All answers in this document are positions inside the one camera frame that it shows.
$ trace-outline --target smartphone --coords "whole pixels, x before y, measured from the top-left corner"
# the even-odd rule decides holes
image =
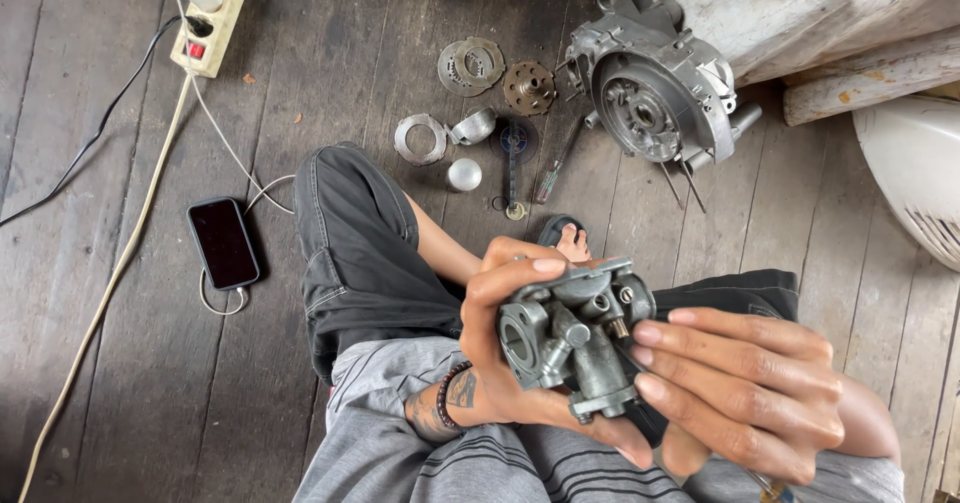
[[[186,218],[214,289],[233,290],[258,281],[260,266],[236,201],[216,197],[195,203]]]

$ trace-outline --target black shorts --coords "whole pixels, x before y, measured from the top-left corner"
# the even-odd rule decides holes
[[[458,338],[462,296],[417,253],[401,187],[351,141],[318,148],[296,172],[296,230],[313,367],[330,383],[337,355],[360,342]],[[634,271],[642,277],[642,268]],[[797,276],[766,269],[654,291],[657,318],[684,306],[797,321]]]

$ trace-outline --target red switch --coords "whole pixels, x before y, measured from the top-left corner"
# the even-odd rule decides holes
[[[195,59],[204,58],[204,52],[207,48],[196,42],[187,42],[186,53]]]

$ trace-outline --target tattooed forearm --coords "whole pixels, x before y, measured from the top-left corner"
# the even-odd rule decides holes
[[[414,427],[416,435],[428,442],[445,444],[460,435],[444,425],[437,412],[437,389],[439,385],[427,386],[407,398],[404,404],[407,422]]]
[[[473,371],[462,371],[453,377],[453,381],[450,381],[446,392],[446,403],[462,408],[472,408],[476,389],[477,377]]]

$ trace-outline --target beaded bracelet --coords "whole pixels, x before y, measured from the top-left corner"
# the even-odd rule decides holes
[[[443,376],[443,380],[439,382],[439,388],[437,389],[437,414],[439,419],[443,422],[443,426],[450,428],[451,430],[460,430],[460,424],[457,424],[455,420],[450,418],[450,413],[447,412],[447,387],[450,386],[450,381],[456,377],[457,374],[462,373],[464,370],[469,369],[474,365],[473,362],[463,361],[459,364],[453,366],[453,369],[450,370],[446,375]]]

